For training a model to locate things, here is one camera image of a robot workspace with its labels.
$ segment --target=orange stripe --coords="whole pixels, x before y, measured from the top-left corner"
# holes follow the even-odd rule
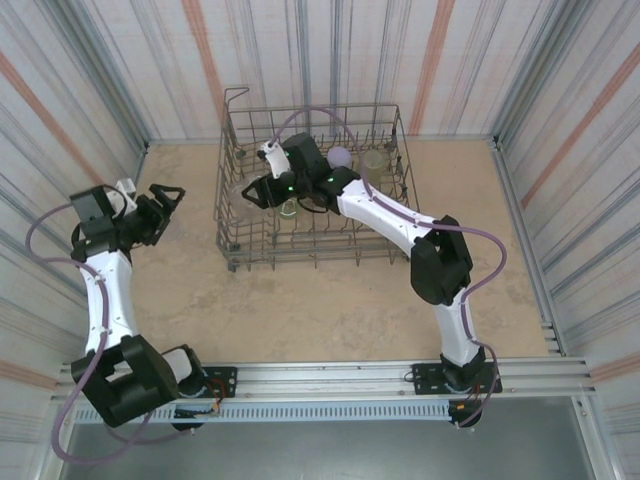
[[[604,382],[614,378],[640,371],[640,353],[629,355],[614,362],[605,363],[591,370],[594,382]]]
[[[636,45],[636,48],[633,49],[631,54],[627,57],[627,59],[620,65],[620,68],[616,71],[616,73],[611,77],[607,86],[604,87],[596,101],[593,102],[593,105],[584,116],[584,118],[580,121],[580,123],[573,129],[571,135],[564,141],[560,150],[556,152],[553,156],[549,164],[542,171],[538,179],[535,181],[531,189],[527,192],[527,194],[522,199],[522,206],[527,208],[527,205],[531,202],[531,199],[536,194],[542,184],[549,178],[549,175],[558,167],[560,162],[564,160],[569,151],[576,144],[578,139],[582,136],[587,127],[591,124],[594,118],[602,111],[602,109],[609,103],[609,101],[613,98],[616,92],[620,89],[620,87],[624,84],[624,82],[629,78],[629,76],[633,73],[635,68],[640,63],[640,43]]]
[[[73,143],[69,135],[62,129],[60,124],[53,118],[51,112],[42,104],[42,102],[36,97],[36,94],[29,88],[27,82],[18,73],[15,67],[11,64],[9,59],[5,57],[4,53],[0,52],[0,71],[7,78],[9,83],[16,89],[25,102],[31,107],[45,127],[51,132],[51,134],[60,142],[60,145],[67,151],[71,158],[82,168],[84,173],[96,184],[102,184],[104,181],[98,175],[91,164],[82,155],[82,152]]]
[[[422,119],[424,118],[424,110],[431,94],[433,80],[436,76],[440,56],[442,55],[442,47],[447,37],[447,29],[449,28],[449,19],[455,0],[438,0],[436,15],[429,33],[427,41],[427,49],[422,59],[422,70],[420,71],[420,79],[418,80],[418,90],[416,98],[413,102],[413,112],[411,113],[411,121],[409,122],[409,135],[418,135],[422,127]]]
[[[46,388],[53,390],[57,384],[55,378],[47,377],[41,373],[34,372],[27,368],[15,365],[13,363],[0,360],[0,378],[12,380],[26,385],[32,385],[38,388]]]
[[[196,40],[198,51],[200,52],[200,60],[204,67],[204,73],[207,77],[207,85],[209,92],[213,98],[213,105],[218,113],[218,118],[222,121],[224,112],[224,94],[222,93],[222,83],[220,75],[213,60],[213,53],[209,46],[207,35],[207,26],[204,23],[204,15],[200,0],[182,0],[182,8],[187,15],[187,21],[191,27],[191,34]]]

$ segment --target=dish rack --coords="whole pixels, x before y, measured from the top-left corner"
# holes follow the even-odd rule
[[[333,212],[311,213],[298,209],[295,218],[282,219],[273,209],[253,215],[236,211],[230,188],[248,176],[269,172],[268,164],[256,151],[276,132],[293,112],[301,107],[233,108],[232,103],[248,88],[225,90],[225,115],[220,138],[220,156],[216,181],[214,220],[216,245],[227,259],[228,268],[251,270],[255,264],[353,260],[357,266],[365,258],[388,257],[393,261],[404,253],[393,243],[360,222]],[[400,117],[395,104],[323,105],[332,109],[352,130],[362,152],[377,149],[388,159],[379,190],[419,211],[411,170],[411,161]],[[354,161],[353,143],[339,123],[321,112],[299,115],[284,130],[281,138],[299,132],[312,135],[323,154],[336,145],[349,149]]]

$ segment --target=gray metal panel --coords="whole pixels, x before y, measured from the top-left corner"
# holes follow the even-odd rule
[[[467,479],[595,478],[570,399],[499,400],[475,432],[444,422],[220,424],[137,447],[115,463],[66,465],[61,478]],[[118,429],[126,435],[130,427]],[[168,433],[151,425],[148,437]],[[75,455],[118,448],[100,425],[77,426]]]
[[[59,367],[82,350],[87,323],[82,278],[34,262],[25,233],[73,192],[131,175],[139,146],[40,1],[0,2],[0,44],[0,478],[22,479]],[[68,256],[77,222],[71,210],[56,214],[36,252]]]
[[[545,28],[544,32],[548,36],[541,42],[533,60],[519,72],[518,79],[514,82],[492,127],[492,132],[496,133],[500,142],[505,145],[511,141],[543,84],[567,52],[571,40],[575,40],[576,29],[579,28],[582,19],[593,10],[597,2],[583,0],[562,3],[561,11],[553,24],[545,25],[549,27],[548,30]]]
[[[109,108],[134,150],[146,148],[149,131],[124,87],[105,47],[87,28],[87,15],[81,3],[67,4],[57,0],[39,0],[51,14],[60,31],[73,48],[87,75]]]

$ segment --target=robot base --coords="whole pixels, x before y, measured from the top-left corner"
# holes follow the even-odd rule
[[[187,379],[180,383],[180,396],[183,398],[216,398],[222,401],[225,398],[236,396],[236,383],[238,379],[238,369],[236,367],[202,367],[202,375]],[[202,406],[181,405],[175,410],[175,418],[194,419],[198,415],[210,415],[212,410],[201,408]],[[204,425],[203,421],[193,423],[172,423],[171,426],[179,432],[184,430],[195,430]]]
[[[484,394],[491,387],[493,379],[493,362],[483,362],[478,373],[466,385],[454,385],[446,375],[446,367],[439,362],[416,363],[411,366],[413,387],[416,395],[451,395],[476,393],[474,387],[478,386],[479,394]],[[500,377],[496,382],[494,393],[502,392]]]

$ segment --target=black bracket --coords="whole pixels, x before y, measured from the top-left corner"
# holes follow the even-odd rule
[[[479,394],[487,393],[493,380],[493,362],[484,362],[477,375],[467,385],[453,385],[446,367],[440,362],[411,365],[413,388],[416,395],[465,395],[479,386]],[[502,380],[498,377],[494,393],[502,392]]]
[[[263,210],[277,207],[295,196],[295,181],[293,172],[283,172],[277,179],[269,173],[251,182],[242,191],[242,197]]]
[[[449,401],[449,415],[451,415],[451,420],[449,423],[459,424],[464,422],[467,418],[473,415],[478,408],[480,408],[481,400],[472,400],[472,401],[464,401],[464,402],[456,402],[454,400]],[[464,427],[461,428],[469,428],[473,427],[476,423],[480,421],[482,417],[482,413],[478,413],[469,423],[466,423]]]
[[[446,215],[433,223],[459,226]],[[432,230],[414,239],[411,248],[411,286],[431,305],[451,305],[458,292],[471,282],[469,249],[460,232]]]
[[[98,253],[122,251],[130,259],[129,251],[136,243],[155,245],[169,225],[171,214],[182,201],[185,191],[179,187],[153,184],[149,191],[154,198],[139,195],[137,208],[117,216],[109,202],[105,186],[90,188],[71,196],[80,223],[71,235],[71,258],[86,262]],[[80,232],[85,238],[80,239]]]
[[[238,369],[236,367],[202,367],[201,375],[195,379],[191,379],[191,381],[187,382],[186,380],[182,381],[179,385],[181,393],[194,395],[193,398],[214,399],[217,397],[222,401],[225,398],[234,398],[236,396]],[[171,425],[180,432],[183,430],[196,429],[204,425],[204,422],[198,421],[196,416],[210,413],[211,408],[181,408],[178,406],[174,411],[173,418],[181,420],[194,419],[194,422],[172,423]]]
[[[193,351],[186,345],[192,369],[199,368]],[[71,364],[71,376],[78,383],[95,352]],[[131,372],[111,379],[115,366],[126,362]],[[141,335],[124,336],[120,343],[104,350],[96,369],[82,389],[104,423],[118,427],[140,415],[178,398],[178,384],[171,367]]]

